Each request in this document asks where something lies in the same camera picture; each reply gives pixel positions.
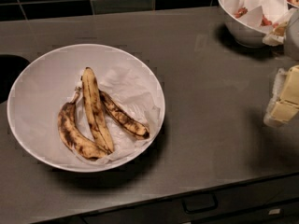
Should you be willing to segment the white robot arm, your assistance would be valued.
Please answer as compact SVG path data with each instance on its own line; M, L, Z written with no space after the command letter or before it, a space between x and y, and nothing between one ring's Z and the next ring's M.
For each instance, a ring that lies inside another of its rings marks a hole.
M299 60L299 9L292 14L285 34L284 53ZM291 67L282 85L282 90L270 110L270 116L279 122L288 122L299 111L299 67Z

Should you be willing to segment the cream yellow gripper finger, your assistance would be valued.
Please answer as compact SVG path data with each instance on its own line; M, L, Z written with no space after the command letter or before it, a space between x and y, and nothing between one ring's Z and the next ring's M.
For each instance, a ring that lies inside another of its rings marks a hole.
M299 107L296 104L288 102L275 102L275 105L270 112L270 116L280 122L289 122L297 113L299 112Z

